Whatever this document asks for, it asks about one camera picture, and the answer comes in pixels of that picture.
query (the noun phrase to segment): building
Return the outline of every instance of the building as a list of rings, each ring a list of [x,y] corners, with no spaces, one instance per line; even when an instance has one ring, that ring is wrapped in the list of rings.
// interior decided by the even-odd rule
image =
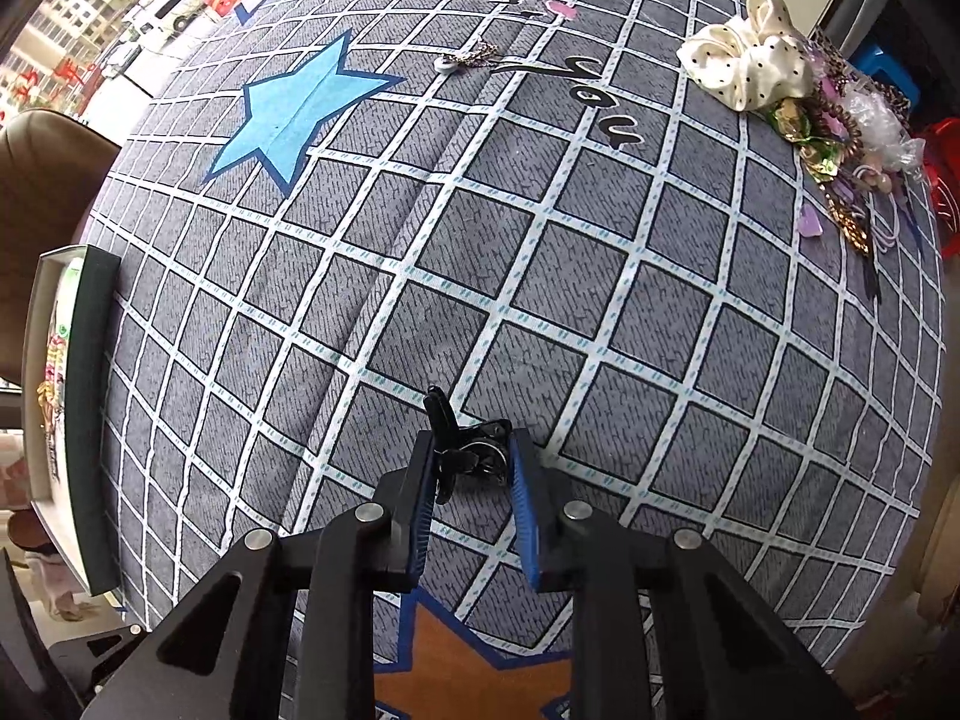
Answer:
[[[44,0],[0,62],[0,110],[28,103],[69,108],[85,72],[123,28],[121,17],[133,1]]]

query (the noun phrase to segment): table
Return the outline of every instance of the table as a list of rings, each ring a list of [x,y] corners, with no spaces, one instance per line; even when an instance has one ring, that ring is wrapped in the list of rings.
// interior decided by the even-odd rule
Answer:
[[[679,70],[680,36],[742,0],[247,4],[151,105],[85,232],[123,258],[103,464],[133,613],[157,624],[250,528],[369,497],[439,384],[464,418],[526,424],[624,524],[702,531],[829,665],[929,468],[928,209],[867,299],[790,146]],[[478,40],[499,65],[438,76]],[[379,661],[410,658],[419,610],[453,661],[568,664],[569,600],[527,589],[502,491],[462,487],[421,593],[376,599]],[[537,706],[565,679],[541,675]],[[409,712],[394,676],[378,697]]]

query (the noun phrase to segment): white scrunchie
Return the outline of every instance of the white scrunchie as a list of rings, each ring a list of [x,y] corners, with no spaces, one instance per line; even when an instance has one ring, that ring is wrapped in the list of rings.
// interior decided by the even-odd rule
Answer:
[[[747,16],[683,41],[677,56],[690,77],[734,111],[809,95],[813,71],[784,0],[747,0]]]

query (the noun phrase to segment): clear plastic bag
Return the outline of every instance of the clear plastic bag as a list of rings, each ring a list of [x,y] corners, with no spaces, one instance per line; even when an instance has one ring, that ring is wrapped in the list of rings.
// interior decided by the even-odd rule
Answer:
[[[847,89],[841,104],[860,127],[866,151],[877,153],[885,170],[923,165],[923,139],[908,136],[882,94]]]

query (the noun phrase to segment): open box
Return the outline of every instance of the open box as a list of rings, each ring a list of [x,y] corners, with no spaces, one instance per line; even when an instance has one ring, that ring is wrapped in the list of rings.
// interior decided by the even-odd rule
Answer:
[[[117,586],[101,494],[100,399],[119,265],[119,257],[91,245],[42,255],[24,340],[23,445],[32,507],[90,595]]]

